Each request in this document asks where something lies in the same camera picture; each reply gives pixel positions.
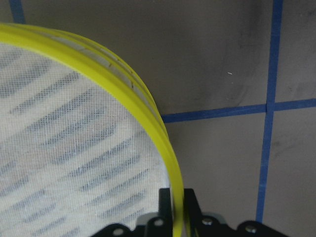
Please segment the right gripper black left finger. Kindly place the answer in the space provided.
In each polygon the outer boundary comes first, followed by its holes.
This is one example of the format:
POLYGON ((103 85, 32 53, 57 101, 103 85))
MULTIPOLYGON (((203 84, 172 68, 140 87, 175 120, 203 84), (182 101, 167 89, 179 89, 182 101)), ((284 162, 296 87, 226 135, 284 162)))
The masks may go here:
POLYGON ((158 216, 167 222, 173 222, 172 197, 170 188, 161 188, 159 190, 158 216))

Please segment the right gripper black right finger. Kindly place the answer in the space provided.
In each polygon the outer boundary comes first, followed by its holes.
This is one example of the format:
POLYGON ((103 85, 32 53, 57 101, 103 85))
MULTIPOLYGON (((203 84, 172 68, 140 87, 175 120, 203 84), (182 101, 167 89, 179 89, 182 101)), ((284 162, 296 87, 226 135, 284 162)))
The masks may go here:
POLYGON ((202 211, 193 189, 184 189, 185 222, 201 222, 202 211))

